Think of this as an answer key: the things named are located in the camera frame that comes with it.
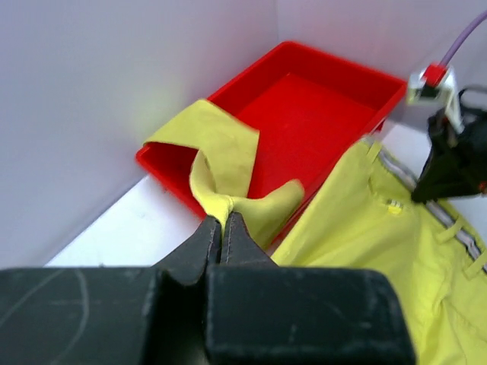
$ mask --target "white table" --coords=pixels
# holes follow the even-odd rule
[[[430,148],[425,133],[388,122],[378,138],[419,175]],[[487,199],[456,199],[453,203],[487,240]],[[199,219],[188,208],[146,176],[47,265],[153,265],[190,236],[198,224]]]

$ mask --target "white surface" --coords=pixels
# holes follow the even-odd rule
[[[275,0],[0,2],[0,268],[47,262],[139,181],[143,139],[269,51],[276,16]]]
[[[392,123],[382,137],[387,148],[419,175],[429,153],[428,137]],[[482,238],[487,238],[487,200],[470,198],[454,204]],[[146,177],[48,265],[153,265],[191,235],[198,222],[171,194]]]
[[[146,176],[47,265],[153,265],[198,224],[186,206]]]

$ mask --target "belt loop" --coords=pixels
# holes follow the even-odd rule
[[[451,240],[457,235],[457,233],[462,229],[462,227],[463,227],[463,219],[461,217],[458,217],[453,225],[449,226],[446,230],[437,234],[436,238],[440,242],[446,242],[448,240]]]
[[[469,279],[473,278],[479,273],[480,270],[484,268],[487,264],[487,249],[480,254],[480,256],[475,260],[470,266],[465,268],[465,276]]]
[[[377,155],[380,153],[380,151],[382,151],[382,144],[374,141],[367,152],[367,159],[373,163],[377,159]]]

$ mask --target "yellow pants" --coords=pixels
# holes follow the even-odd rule
[[[420,364],[487,364],[487,251],[447,203],[410,200],[414,176],[381,146],[343,156],[273,259],[372,268],[394,286]]]

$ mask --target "reflective stripe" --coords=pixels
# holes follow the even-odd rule
[[[370,146],[374,143],[374,140],[370,138],[364,138],[364,141],[366,141]],[[400,163],[384,149],[381,149],[377,156],[384,167],[389,170],[389,172],[392,173],[410,192],[415,189],[418,180],[415,174],[407,166]],[[425,207],[445,226],[445,228],[449,228],[455,224],[455,219],[437,202],[426,202]],[[482,251],[477,245],[474,236],[462,228],[458,231],[455,237],[466,247],[466,251],[469,253],[473,261],[476,261],[480,257]],[[482,269],[485,273],[487,273],[487,263],[483,265]]]

